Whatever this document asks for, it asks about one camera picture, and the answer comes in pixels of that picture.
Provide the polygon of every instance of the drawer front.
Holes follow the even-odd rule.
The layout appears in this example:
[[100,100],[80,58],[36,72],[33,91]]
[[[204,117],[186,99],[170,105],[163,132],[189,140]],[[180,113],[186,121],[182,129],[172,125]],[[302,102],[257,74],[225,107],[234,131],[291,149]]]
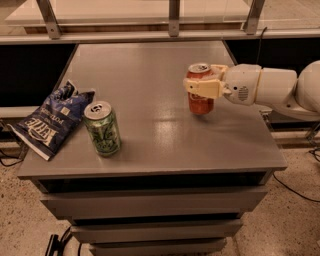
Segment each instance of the drawer front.
[[175,240],[145,243],[92,245],[94,256],[143,256],[160,254],[211,253],[225,246],[225,239]]
[[138,224],[74,226],[72,234],[81,243],[116,243],[156,240],[221,238],[233,236],[241,220],[153,222]]
[[99,219],[252,211],[266,195],[263,186],[159,189],[43,195],[58,219]]

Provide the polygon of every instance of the gray drawer cabinet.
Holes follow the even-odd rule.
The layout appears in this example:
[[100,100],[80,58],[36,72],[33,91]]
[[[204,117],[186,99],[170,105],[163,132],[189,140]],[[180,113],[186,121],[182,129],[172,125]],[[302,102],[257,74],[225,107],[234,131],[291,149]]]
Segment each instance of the gray drawer cabinet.
[[174,220],[162,222],[121,223],[74,226],[71,232],[82,243],[120,243],[165,241],[233,236],[242,226],[234,220]]
[[121,150],[99,157],[81,124],[51,161],[29,151],[18,177],[93,255],[221,250],[286,168],[256,108],[220,98],[190,113],[182,81],[199,61],[233,65],[221,42],[79,45],[61,85],[111,103]]
[[252,211],[266,195],[262,186],[59,193],[43,204],[58,218],[129,218]]
[[225,239],[173,240],[162,242],[102,244],[91,247],[95,256],[139,256],[215,252],[225,246]]

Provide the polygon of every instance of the metal railing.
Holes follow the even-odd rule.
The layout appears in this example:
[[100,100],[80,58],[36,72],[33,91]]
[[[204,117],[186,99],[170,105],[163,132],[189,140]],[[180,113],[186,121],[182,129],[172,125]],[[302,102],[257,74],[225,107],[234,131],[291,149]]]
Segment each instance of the metal railing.
[[[170,37],[179,36],[179,20],[180,20],[180,0],[169,1],[169,26],[168,35]],[[253,0],[249,15],[243,26],[247,35],[254,35],[257,31],[259,18],[265,0]],[[51,39],[59,39],[61,37],[61,30],[59,24],[52,10],[50,0],[37,0],[43,20],[46,24],[47,33]]]
[[[37,0],[47,34],[26,36],[0,36],[2,44],[61,44],[61,43],[116,43],[116,42],[175,42],[232,39],[258,39],[260,15],[265,0],[253,0],[246,21],[241,29],[180,30],[180,0],[168,0],[168,31],[62,33],[50,0]],[[320,37],[320,27],[314,29],[267,30],[263,38]]]

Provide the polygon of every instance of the green soda can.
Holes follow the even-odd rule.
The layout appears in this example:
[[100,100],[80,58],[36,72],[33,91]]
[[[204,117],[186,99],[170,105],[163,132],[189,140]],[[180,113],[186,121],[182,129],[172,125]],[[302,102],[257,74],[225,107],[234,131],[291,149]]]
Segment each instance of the green soda can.
[[84,123],[96,152],[110,156],[120,149],[120,133],[116,114],[105,101],[95,101],[84,110]]

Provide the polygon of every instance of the snack bag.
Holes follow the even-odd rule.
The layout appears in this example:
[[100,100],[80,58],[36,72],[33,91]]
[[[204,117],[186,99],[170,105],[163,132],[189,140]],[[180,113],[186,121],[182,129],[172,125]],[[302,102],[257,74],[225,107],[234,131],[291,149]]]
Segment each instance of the snack bag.
[[79,125],[94,92],[78,93],[68,81],[51,93],[31,115],[11,128],[45,160],[54,156],[68,135]]

